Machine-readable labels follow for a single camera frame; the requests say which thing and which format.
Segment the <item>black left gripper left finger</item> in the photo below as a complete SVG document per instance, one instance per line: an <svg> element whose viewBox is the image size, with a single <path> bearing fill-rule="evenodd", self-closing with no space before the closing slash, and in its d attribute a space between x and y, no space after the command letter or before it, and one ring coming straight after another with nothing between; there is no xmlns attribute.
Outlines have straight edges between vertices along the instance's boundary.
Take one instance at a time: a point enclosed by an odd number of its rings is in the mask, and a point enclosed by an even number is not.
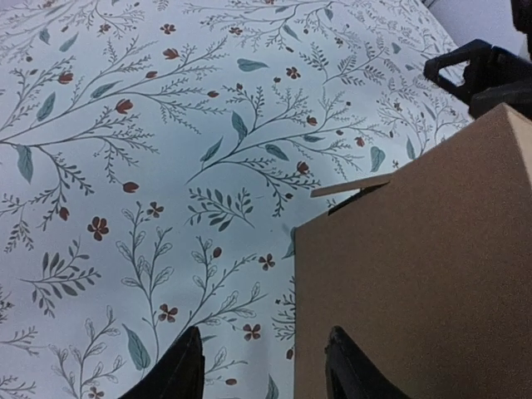
<svg viewBox="0 0 532 399"><path fill-rule="evenodd" d="M202 399L204 354L200 330L187 328L150 372L120 399Z"/></svg>

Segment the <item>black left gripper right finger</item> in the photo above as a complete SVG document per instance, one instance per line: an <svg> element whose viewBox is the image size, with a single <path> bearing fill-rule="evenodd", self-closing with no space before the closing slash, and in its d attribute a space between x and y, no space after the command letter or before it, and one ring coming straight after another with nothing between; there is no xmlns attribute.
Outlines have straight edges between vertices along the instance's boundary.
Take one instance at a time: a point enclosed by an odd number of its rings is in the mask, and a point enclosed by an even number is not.
<svg viewBox="0 0 532 399"><path fill-rule="evenodd" d="M325 354L327 398L409 399L340 326L334 326L329 333Z"/></svg>

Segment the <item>brown cardboard box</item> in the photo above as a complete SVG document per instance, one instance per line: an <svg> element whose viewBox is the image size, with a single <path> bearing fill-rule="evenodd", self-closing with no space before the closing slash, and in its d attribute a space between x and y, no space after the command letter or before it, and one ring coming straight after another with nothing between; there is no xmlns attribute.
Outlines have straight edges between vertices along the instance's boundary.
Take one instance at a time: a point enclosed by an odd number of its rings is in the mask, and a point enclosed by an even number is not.
<svg viewBox="0 0 532 399"><path fill-rule="evenodd" d="M531 395L531 122L497 106L295 230L294 395L340 326L409 398Z"/></svg>

